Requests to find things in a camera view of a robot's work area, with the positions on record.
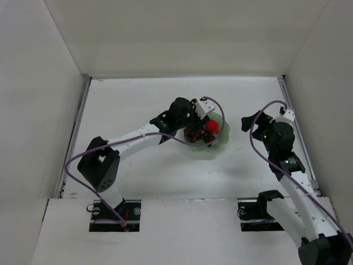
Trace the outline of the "dark red fake grapes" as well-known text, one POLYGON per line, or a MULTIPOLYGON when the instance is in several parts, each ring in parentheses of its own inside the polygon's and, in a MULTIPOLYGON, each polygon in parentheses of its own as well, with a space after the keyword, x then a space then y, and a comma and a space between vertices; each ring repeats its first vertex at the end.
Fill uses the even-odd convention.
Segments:
POLYGON ((203 126, 201 129, 198 129, 198 130, 184 129, 183 133, 184 133, 184 139, 190 143, 202 141, 203 143, 206 144, 213 141, 216 138, 215 133, 213 133, 206 126, 203 126))

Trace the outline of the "red fake pomegranate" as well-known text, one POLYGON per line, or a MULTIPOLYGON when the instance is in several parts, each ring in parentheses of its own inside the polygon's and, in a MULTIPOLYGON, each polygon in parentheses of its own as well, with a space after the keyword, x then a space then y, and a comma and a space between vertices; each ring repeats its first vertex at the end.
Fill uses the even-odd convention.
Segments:
POLYGON ((211 134, 218 134, 219 132, 219 125, 218 122, 210 119, 206 123, 206 129, 211 133, 211 134))

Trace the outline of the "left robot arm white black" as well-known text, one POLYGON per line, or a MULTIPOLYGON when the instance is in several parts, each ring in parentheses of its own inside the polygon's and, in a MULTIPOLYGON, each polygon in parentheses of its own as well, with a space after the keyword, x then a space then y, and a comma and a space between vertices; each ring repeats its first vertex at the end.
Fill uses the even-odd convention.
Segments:
POLYGON ((178 130, 204 125, 208 121, 208 113, 214 109, 213 103, 206 98, 188 100, 178 97, 168 110, 145 126, 115 139, 122 144, 83 155, 77 169, 94 191, 121 214, 126 203, 117 188, 119 163, 143 149, 168 141, 178 130))

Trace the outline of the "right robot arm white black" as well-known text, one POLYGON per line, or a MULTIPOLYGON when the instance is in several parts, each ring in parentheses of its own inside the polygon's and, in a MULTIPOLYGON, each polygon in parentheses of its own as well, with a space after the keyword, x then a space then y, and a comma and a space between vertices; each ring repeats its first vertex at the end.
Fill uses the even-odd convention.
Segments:
POLYGON ((265 161, 296 207, 292 210, 278 190, 269 190, 258 195, 259 211, 274 218, 290 236, 302 264, 349 264, 352 237, 319 203, 303 163, 292 150, 294 119, 294 111, 285 108, 275 119, 262 111, 241 119, 250 140, 264 144, 265 161))

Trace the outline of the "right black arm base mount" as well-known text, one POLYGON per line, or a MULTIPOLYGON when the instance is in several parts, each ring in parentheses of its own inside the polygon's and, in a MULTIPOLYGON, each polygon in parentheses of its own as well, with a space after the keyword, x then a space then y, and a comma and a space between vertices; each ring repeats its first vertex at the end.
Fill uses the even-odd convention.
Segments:
POLYGON ((238 202, 237 215, 242 232, 283 231, 282 226, 268 213, 262 211, 257 202, 238 202))

